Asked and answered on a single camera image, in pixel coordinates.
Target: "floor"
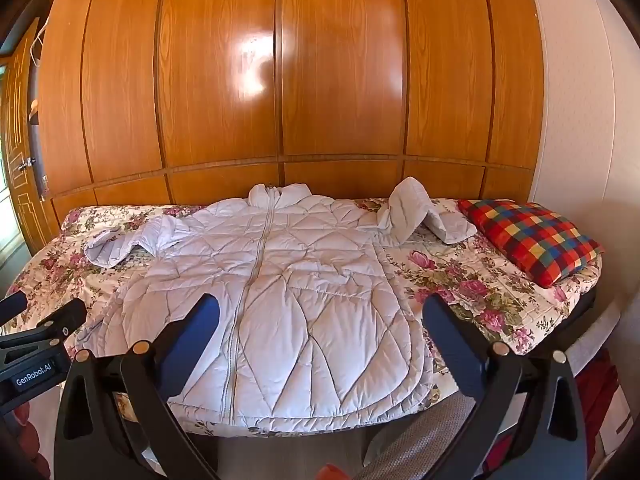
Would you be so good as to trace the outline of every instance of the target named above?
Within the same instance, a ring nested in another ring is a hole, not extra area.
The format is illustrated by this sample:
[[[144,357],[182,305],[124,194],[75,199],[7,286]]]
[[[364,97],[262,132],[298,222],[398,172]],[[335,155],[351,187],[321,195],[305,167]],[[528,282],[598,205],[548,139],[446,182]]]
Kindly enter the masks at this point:
[[[0,267],[0,298],[4,298],[15,277],[20,274],[22,268],[30,259],[31,255],[27,245],[23,243]]]
[[[327,462],[349,476],[362,468],[365,430],[293,438],[227,438],[220,442],[223,480],[313,480]]]
[[[30,420],[40,436],[40,452],[50,465],[59,395],[60,390],[52,388],[31,401]],[[222,480],[313,480],[327,462],[353,476],[362,468],[368,439],[366,430],[357,429],[294,438],[220,438],[217,442],[217,473]],[[211,437],[196,436],[195,443],[209,459]]]

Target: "screw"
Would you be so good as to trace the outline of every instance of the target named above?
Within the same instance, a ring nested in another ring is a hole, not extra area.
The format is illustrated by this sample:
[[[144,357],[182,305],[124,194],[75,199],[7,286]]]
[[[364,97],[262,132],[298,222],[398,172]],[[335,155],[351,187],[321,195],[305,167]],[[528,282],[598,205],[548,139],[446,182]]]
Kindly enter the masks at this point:
[[[566,355],[564,354],[564,352],[554,350],[552,356],[556,363],[560,363],[561,365],[563,365],[566,362]]]
[[[81,350],[76,354],[76,361],[79,363],[84,363],[89,358],[88,350]]]
[[[503,343],[502,341],[498,341],[497,343],[494,343],[492,345],[492,348],[494,349],[495,353],[503,357],[511,351],[511,349],[509,348],[509,345],[507,345],[507,343]]]
[[[133,345],[133,353],[138,355],[146,354],[149,348],[151,348],[149,341],[138,341]]]

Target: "white wall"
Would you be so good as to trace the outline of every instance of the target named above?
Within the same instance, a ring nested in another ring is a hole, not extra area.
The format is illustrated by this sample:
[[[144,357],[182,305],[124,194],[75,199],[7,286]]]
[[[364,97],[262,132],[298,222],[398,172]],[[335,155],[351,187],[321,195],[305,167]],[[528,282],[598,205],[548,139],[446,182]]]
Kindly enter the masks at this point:
[[[640,278],[640,49],[609,0],[536,1],[545,119],[532,199],[602,243],[598,301],[628,304]],[[637,414],[640,308],[609,349]]]

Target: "jacket sleeve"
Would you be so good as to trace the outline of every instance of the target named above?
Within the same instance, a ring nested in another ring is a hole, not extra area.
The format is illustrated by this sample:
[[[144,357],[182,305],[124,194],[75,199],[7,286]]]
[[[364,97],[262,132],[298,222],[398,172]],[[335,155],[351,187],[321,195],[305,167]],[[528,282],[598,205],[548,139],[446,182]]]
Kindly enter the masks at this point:
[[[446,244],[456,244],[478,232],[458,211],[438,213],[422,184],[408,176],[393,190],[388,206],[378,211],[378,226],[390,234],[387,240],[391,242],[386,244],[392,246],[407,241],[421,223]]]
[[[188,225],[179,218],[157,216],[136,231],[126,234],[121,227],[100,232],[87,242],[84,254],[92,264],[109,269],[124,260],[135,246],[158,256],[190,232]]]

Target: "jacket zipper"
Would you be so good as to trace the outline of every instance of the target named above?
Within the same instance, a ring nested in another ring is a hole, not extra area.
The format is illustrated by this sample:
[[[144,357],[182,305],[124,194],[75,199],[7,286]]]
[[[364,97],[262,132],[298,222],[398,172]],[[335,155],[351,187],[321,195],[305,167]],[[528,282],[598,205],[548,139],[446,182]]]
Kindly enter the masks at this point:
[[[251,271],[249,280],[246,282],[246,285],[242,290],[240,301],[238,301],[238,304],[236,305],[236,309],[234,311],[232,332],[229,338],[229,372],[226,377],[225,387],[223,389],[224,405],[222,418],[222,421],[226,421],[226,423],[229,425],[233,423],[232,414],[234,412],[233,406],[236,396],[236,371],[238,369],[238,349],[240,346],[240,331],[238,325],[239,321],[242,319],[242,314],[244,314],[244,302],[246,301],[246,295],[249,291],[249,288],[254,284],[255,279],[258,277],[258,273],[260,272],[262,259],[264,257],[264,246],[267,242],[269,232],[271,231],[271,225],[273,224],[276,189],[274,187],[270,187],[267,191],[269,193],[269,207],[267,209],[267,216],[264,221],[262,235],[260,236],[260,241],[258,241],[258,252],[255,259],[254,268]]]

